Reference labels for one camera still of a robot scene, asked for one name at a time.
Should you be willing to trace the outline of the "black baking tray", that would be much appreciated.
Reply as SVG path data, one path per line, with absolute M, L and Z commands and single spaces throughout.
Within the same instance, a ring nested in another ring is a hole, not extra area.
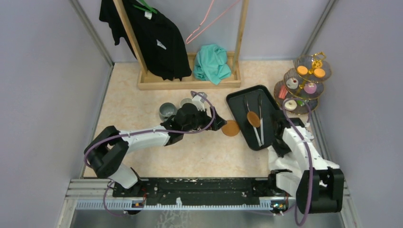
M 258 145 L 254 129 L 247 120 L 248 110 L 245 100 L 248 101 L 251 111 L 254 111 L 256 114 L 262 111 L 264 134 L 264 144 L 262 146 Z M 279 110 L 279 106 L 267 87 L 264 85 L 255 85 L 230 93 L 226 96 L 226 103 L 250 149 L 259 151 L 271 146 L 276 141 L 271 117 Z

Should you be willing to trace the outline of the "wooden coaster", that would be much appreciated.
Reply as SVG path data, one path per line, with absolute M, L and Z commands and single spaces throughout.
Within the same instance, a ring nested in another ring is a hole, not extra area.
M 250 125 L 255 128 L 259 128 L 261 126 L 259 116 L 253 111 L 249 111 L 247 113 L 247 120 L 250 123 Z
M 240 132 L 240 128 L 234 120 L 228 120 L 221 130 L 222 133 L 228 137 L 234 137 Z

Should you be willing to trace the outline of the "metal tongs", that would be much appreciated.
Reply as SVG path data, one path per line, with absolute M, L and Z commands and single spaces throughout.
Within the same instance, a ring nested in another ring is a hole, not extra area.
M 258 143 L 258 146 L 261 147 L 263 145 L 260 134 L 258 133 L 258 128 L 261 126 L 259 116 L 250 109 L 247 96 L 243 97 L 244 105 L 247 111 L 247 120 L 248 123 L 252 126 L 253 131 L 255 133 L 255 137 Z

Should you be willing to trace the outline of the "grey-blue ceramic mug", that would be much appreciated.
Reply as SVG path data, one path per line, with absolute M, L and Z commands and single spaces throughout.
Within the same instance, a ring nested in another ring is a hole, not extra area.
M 169 117 L 176 115 L 177 108 L 172 103 L 163 103 L 159 108 L 159 117 L 164 122 Z

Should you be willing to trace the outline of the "white towel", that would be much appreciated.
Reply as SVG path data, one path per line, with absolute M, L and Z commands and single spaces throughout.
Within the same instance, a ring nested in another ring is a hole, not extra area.
M 268 147 L 269 171 L 287 170 L 301 178 L 306 170 L 310 170 L 309 158 L 306 149 L 297 148 L 295 152 L 287 153 L 283 158 L 278 157 L 273 146 Z

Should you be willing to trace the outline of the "orange biscuit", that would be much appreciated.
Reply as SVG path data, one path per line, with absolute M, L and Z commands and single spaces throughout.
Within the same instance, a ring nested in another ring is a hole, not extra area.
M 296 71 L 299 75 L 304 76 L 308 73 L 308 69 L 305 66 L 298 66 Z

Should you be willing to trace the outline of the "red cake slice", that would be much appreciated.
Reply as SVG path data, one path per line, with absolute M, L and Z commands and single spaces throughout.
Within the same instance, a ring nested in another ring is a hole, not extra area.
M 286 96 L 287 96 L 287 94 L 288 94 L 288 90 L 286 89 L 286 86 L 285 86 L 285 85 L 282 85 L 282 86 L 280 87 L 280 91 L 279 91 L 278 97 L 279 97 L 280 99 L 285 99 Z

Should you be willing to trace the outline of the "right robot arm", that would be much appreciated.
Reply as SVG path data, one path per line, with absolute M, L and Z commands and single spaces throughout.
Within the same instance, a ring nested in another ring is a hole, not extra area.
M 324 159 L 299 118 L 272 120 L 274 139 L 269 147 L 268 191 L 286 192 L 296 199 L 303 214 L 340 212 L 344 174 L 340 166 Z

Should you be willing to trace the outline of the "white glazed donut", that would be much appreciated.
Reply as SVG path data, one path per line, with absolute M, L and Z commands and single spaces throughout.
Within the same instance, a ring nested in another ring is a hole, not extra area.
M 295 100 L 288 99 L 283 102 L 283 108 L 289 112 L 294 111 L 297 108 L 298 104 Z

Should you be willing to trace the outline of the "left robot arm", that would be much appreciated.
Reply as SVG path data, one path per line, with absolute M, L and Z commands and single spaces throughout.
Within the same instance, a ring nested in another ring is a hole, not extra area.
M 210 107 L 211 116 L 187 103 L 176 114 L 158 126 L 136 131 L 120 131 L 115 126 L 106 127 L 85 149 L 85 164 L 101 179 L 110 179 L 120 184 L 130 196 L 142 192 L 140 177 L 123 164 L 124 157 L 136 150 L 164 147 L 175 144 L 185 134 L 196 134 L 205 130 L 217 131 L 227 122 L 215 107 Z

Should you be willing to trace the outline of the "pink cupcake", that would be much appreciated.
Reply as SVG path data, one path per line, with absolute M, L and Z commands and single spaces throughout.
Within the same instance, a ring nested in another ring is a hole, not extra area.
M 316 83 L 312 83 L 312 82 L 306 83 L 306 84 L 304 85 L 304 91 L 305 91 L 307 94 L 314 94 L 314 93 L 317 91 L 317 84 L 316 84 Z

